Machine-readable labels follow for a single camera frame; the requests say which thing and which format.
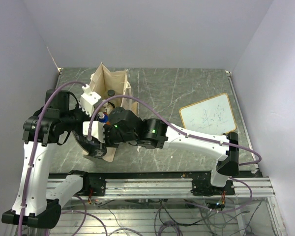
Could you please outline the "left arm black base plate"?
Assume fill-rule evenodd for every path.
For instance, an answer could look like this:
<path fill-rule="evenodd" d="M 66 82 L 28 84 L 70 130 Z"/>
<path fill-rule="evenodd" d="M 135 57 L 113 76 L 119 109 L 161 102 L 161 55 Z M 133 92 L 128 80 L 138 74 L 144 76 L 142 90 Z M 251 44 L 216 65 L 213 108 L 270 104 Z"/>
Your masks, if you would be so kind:
<path fill-rule="evenodd" d="M 106 191 L 106 181 L 104 179 L 89 179 L 83 183 L 83 194 L 85 196 L 104 196 Z"/>

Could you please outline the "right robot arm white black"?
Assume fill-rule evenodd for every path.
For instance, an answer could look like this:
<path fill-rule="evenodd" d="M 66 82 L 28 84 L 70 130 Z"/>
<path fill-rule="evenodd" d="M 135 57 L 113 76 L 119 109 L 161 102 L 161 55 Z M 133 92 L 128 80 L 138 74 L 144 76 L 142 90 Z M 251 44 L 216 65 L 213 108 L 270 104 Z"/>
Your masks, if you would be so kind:
<path fill-rule="evenodd" d="M 105 144 L 118 147 L 129 143 L 146 149 L 183 149 L 213 157 L 207 189 L 219 194 L 229 177 L 239 174 L 238 135 L 235 132 L 210 135 L 187 130 L 161 119 L 141 119 L 124 108 L 114 109 L 104 126 Z"/>

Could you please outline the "clear square bottle black cap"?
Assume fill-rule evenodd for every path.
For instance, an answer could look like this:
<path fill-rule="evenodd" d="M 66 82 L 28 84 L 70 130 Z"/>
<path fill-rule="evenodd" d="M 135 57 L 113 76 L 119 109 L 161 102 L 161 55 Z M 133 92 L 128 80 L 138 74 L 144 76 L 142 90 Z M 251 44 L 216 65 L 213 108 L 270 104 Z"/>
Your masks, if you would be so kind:
<path fill-rule="evenodd" d="M 110 89 L 110 90 L 107 91 L 107 95 L 109 97 L 115 96 L 115 91 L 113 89 Z"/>

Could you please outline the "chrome bottle white cap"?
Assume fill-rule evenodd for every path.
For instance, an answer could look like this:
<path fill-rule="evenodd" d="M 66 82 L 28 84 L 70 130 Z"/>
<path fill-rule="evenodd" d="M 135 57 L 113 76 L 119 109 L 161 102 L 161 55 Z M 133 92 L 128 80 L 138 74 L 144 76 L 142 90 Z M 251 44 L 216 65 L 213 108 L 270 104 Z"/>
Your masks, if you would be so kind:
<path fill-rule="evenodd" d="M 103 107 L 104 107 L 104 112 L 109 114 L 115 108 L 115 105 L 113 103 L 108 102 L 104 104 Z"/>

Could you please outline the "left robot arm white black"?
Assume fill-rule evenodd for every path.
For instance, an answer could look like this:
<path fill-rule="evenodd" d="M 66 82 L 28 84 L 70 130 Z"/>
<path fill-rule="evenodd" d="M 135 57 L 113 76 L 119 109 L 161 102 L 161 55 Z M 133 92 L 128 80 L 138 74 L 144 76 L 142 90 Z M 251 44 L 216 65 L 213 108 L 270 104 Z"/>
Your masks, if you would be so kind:
<path fill-rule="evenodd" d="M 59 221 L 61 209 L 74 195 L 87 195 L 90 180 L 87 172 L 70 171 L 54 190 L 47 191 L 49 168 L 59 138 L 82 127 L 84 115 L 76 105 L 69 108 L 74 94 L 60 90 L 46 92 L 45 104 L 23 124 L 24 165 L 19 191 L 12 208 L 2 214 L 4 224 L 52 229 Z"/>

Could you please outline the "cream canvas tote bag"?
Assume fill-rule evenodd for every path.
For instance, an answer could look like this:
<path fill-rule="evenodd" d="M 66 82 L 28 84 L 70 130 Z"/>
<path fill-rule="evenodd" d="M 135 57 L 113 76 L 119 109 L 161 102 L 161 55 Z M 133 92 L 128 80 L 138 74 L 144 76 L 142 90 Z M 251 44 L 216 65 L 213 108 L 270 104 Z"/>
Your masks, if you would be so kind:
<path fill-rule="evenodd" d="M 89 87 L 103 100 L 116 95 L 132 95 L 131 84 L 128 81 L 128 70 L 111 71 L 103 63 L 91 74 Z M 138 114 L 138 103 L 126 98 L 114 99 L 105 104 L 100 111 L 108 115 L 116 107 L 123 107 L 126 110 L 131 110 L 135 115 Z"/>

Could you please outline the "orange pump bottle blue collar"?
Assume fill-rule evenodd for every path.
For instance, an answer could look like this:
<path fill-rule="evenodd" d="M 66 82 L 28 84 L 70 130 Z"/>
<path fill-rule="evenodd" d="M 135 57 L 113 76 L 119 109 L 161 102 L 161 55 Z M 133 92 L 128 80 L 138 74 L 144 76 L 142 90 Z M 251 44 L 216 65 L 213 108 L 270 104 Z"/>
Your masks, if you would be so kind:
<path fill-rule="evenodd" d="M 101 123 L 107 123 L 108 122 L 108 115 L 106 113 L 103 112 L 99 112 L 98 113 L 98 121 Z"/>

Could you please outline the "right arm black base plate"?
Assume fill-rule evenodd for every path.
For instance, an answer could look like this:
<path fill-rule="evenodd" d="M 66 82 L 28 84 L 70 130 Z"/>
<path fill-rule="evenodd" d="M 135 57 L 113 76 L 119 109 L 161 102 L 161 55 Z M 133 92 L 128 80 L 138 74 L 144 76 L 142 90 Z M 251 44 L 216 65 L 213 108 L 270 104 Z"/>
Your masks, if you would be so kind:
<path fill-rule="evenodd" d="M 210 181 L 207 179 L 193 179 L 192 189 L 190 190 L 190 192 L 194 196 L 206 197 L 222 195 L 223 193 L 225 193 L 227 196 L 235 194 L 233 182 L 231 180 L 227 180 L 224 187 L 216 187 L 211 185 Z"/>

